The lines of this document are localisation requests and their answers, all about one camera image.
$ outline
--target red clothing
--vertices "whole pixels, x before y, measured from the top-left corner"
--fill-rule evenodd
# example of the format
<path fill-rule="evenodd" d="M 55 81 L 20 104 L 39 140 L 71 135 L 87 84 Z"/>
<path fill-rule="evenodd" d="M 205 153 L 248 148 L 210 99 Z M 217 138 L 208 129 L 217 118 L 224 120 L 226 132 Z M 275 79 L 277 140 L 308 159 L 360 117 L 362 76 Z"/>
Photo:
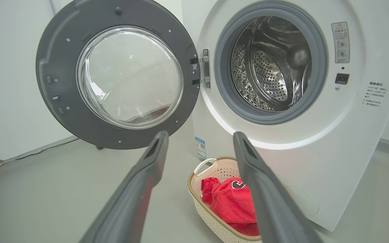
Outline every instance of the red clothing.
<path fill-rule="evenodd" d="M 228 225 L 244 235 L 259 235 L 252 194 L 241 178 L 229 178 L 223 183 L 206 178 L 201 189 L 202 201 L 210 204 L 211 211 Z"/>

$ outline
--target gray floor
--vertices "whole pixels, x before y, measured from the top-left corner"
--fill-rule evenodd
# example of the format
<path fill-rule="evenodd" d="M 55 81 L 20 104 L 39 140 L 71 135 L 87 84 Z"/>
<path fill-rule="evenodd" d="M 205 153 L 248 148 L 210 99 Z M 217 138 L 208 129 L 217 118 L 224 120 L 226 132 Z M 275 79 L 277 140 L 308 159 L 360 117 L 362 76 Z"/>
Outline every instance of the gray floor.
<path fill-rule="evenodd" d="M 0 168 L 0 242 L 77 242 L 145 149 L 97 150 L 76 140 Z M 187 191 L 199 163 L 191 119 L 170 137 L 153 189 L 142 242 L 221 242 L 197 215 Z M 326 243 L 389 242 L 389 154 L 376 151 Z"/>

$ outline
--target white washing machine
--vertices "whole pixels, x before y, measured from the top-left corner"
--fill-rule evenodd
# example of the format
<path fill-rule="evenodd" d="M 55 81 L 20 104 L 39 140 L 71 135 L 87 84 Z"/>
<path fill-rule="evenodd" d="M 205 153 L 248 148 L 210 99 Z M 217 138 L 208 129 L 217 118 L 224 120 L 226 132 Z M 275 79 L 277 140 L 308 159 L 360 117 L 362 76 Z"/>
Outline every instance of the white washing machine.
<path fill-rule="evenodd" d="M 244 132 L 304 214 L 332 231 L 389 118 L 389 2 L 79 0 L 45 29 L 37 81 L 98 146 L 147 146 L 193 111 L 199 156 Z"/>

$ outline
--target washing machine door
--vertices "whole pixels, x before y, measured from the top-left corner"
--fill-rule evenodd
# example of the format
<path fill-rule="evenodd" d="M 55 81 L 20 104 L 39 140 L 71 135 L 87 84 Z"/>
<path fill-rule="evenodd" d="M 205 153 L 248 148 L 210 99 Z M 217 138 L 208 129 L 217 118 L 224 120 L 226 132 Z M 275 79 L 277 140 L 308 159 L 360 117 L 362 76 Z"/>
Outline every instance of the washing machine door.
<path fill-rule="evenodd" d="M 37 81 L 71 133 L 98 146 L 134 149 L 187 120 L 199 93 L 196 60 L 182 24 L 156 2 L 76 0 L 42 35 Z"/>

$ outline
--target gray rubber gasket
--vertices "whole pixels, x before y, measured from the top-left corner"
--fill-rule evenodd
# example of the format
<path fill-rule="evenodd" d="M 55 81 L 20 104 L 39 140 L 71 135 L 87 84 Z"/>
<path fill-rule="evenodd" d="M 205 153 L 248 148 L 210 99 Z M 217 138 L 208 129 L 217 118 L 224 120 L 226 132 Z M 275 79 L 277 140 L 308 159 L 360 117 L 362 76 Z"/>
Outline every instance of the gray rubber gasket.
<path fill-rule="evenodd" d="M 79 93 L 79 55 L 92 37 L 113 26 L 140 27 L 156 34 L 182 68 L 184 90 L 179 106 L 157 126 L 132 130 L 112 125 L 92 112 Z M 52 115 L 77 137 L 106 148 L 141 148 L 160 131 L 173 134 L 191 114 L 199 94 L 192 80 L 201 77 L 200 69 L 194 70 L 190 64 L 196 55 L 193 41 L 179 20 L 152 0 L 79 0 L 65 6 L 46 27 L 37 50 L 37 82 Z"/>
<path fill-rule="evenodd" d="M 262 16 L 276 16 L 290 21 L 306 38 L 312 56 L 309 86 L 295 105 L 282 112 L 266 112 L 250 105 L 239 94 L 231 75 L 232 50 L 239 34 L 252 20 Z M 214 68 L 219 92 L 233 112 L 252 123 L 272 125 L 294 119 L 315 102 L 325 84 L 328 52 L 320 29 L 304 11 L 289 3 L 264 1 L 242 10 L 224 29 L 218 40 Z"/>

